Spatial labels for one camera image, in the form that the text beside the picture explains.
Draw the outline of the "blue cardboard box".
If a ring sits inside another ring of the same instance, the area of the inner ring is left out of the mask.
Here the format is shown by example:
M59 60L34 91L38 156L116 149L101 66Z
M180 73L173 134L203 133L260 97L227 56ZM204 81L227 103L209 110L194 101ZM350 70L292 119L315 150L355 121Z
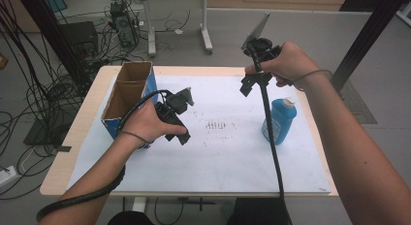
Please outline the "blue cardboard box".
M126 62L122 65L101 116L112 138L116 137L121 118L141 98L156 90L157 83L151 62Z

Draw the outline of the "person's dark clothing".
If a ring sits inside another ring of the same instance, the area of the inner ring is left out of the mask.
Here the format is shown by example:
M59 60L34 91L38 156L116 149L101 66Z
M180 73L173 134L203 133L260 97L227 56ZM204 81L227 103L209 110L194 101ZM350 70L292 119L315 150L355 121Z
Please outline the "person's dark clothing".
M289 225L278 198L237 198L227 225Z

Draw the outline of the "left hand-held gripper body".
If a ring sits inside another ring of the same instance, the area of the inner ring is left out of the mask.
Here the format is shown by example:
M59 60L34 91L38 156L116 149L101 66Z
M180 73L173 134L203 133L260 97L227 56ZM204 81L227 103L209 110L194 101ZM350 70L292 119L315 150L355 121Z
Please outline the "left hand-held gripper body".
M188 105L194 105L190 87L186 87L176 94L167 91L165 101L158 102L155 105L155 110L161 121L182 126L183 123L177 116L185 113Z

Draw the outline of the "blue bottle with white cap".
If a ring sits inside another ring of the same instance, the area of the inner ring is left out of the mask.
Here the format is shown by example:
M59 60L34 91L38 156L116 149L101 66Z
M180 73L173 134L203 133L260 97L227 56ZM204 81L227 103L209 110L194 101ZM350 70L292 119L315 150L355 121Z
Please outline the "blue bottle with white cap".
M295 107L296 101L292 97L275 99L271 102L271 126L268 128L268 122L264 120L262 125L262 134L269 140L269 132L272 133L274 143L280 145L285 140L294 118L297 116Z

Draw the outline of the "black metal frame post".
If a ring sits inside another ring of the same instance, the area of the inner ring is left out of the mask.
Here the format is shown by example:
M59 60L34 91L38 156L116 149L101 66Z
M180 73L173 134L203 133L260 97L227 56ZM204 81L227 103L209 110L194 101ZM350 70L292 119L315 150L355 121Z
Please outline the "black metal frame post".
M80 89L88 89L92 84L92 80L85 73L83 65L62 33L60 24L47 2L45 0L19 1L46 37L75 85Z
M376 6L332 76L332 86L337 92L344 87L373 44L395 16L403 1L382 0Z

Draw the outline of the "grey floor mat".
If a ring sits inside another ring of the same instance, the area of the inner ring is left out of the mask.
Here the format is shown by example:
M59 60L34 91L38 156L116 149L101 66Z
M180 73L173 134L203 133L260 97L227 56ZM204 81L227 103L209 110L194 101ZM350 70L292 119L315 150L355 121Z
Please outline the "grey floor mat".
M377 120L355 86L348 80L340 90L342 101L360 124L376 124Z

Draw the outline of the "black floor base plate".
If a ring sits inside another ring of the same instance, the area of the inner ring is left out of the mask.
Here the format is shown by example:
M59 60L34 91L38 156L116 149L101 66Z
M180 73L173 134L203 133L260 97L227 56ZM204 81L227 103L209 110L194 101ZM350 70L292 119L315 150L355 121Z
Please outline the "black floor base plate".
M72 124L72 118L37 119L23 140L25 145L62 145Z

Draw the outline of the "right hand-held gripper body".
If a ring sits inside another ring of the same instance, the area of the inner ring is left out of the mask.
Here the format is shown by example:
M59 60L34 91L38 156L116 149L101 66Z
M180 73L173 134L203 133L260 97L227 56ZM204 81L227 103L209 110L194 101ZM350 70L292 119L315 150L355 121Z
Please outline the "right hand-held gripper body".
M252 58L257 71L262 70L262 62L276 58L281 51L280 46L274 47L271 40L261 37L269 17L270 13L265 12L262 19L257 23L252 31L247 34L243 44L240 47L245 55Z

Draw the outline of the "white paper sheet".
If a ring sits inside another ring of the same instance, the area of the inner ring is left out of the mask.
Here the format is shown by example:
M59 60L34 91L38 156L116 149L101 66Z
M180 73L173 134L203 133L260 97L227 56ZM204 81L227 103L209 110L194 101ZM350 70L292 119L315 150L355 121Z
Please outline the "white paper sheet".
M292 97L297 116L284 142L270 146L260 89L247 97L241 78L159 76L160 89L191 88L194 105L180 116L191 138L157 139L135 151L115 193L161 195L328 194L331 191L308 121L293 87L268 86L270 100Z

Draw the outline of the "person's left hand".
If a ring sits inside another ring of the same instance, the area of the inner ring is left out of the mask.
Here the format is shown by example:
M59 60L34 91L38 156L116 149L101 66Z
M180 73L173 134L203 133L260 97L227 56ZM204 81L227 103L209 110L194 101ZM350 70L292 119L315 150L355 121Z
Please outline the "person's left hand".
M184 134L187 129L180 125L161 121L151 101L137 109L126 121L115 142L132 148L154 142L157 138L172 134Z

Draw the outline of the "white desk with metal legs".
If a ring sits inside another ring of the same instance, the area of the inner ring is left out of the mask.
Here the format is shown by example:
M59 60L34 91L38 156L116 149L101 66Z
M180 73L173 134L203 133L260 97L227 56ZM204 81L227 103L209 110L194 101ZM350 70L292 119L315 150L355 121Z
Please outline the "white desk with metal legs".
M140 0L144 9L144 15L147 24L147 53L150 57L154 57L157 53L156 50L156 34L155 28L152 25L150 0ZM163 4L176 3L182 5L185 0L162 0ZM203 12L202 22L200 23L200 31L203 37L205 51L212 54L213 46L207 30L207 0L199 0L200 8Z

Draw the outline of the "white power strip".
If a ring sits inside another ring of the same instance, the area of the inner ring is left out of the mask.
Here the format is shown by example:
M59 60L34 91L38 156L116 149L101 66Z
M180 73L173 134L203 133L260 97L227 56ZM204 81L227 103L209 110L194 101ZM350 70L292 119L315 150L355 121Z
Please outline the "white power strip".
M14 166L3 169L2 171L0 171L0 187L6 185L16 178L17 174Z

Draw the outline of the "black equipment box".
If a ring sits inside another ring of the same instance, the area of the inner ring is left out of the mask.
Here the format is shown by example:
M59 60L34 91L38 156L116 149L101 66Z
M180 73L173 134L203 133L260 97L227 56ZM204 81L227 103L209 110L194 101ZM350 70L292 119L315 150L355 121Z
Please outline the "black equipment box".
M98 34L92 21L61 25L70 46L79 56L94 56L98 52Z

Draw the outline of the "black computer tower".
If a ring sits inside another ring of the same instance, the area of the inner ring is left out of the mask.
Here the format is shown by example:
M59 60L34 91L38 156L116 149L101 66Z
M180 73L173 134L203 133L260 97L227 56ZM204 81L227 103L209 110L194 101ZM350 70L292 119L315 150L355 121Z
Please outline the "black computer tower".
M135 47L137 45L136 30L125 10L125 4L123 2L111 3L110 13L120 45L123 48Z

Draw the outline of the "person's right hand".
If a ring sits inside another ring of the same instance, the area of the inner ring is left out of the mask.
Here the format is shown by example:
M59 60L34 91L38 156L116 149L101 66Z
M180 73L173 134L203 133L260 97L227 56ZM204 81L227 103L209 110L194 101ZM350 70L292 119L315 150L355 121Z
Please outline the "person's right hand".
M277 80L279 87L292 82L298 85L298 81L305 75L319 70L320 67L295 43L285 42L280 54L261 64L261 70L270 73Z

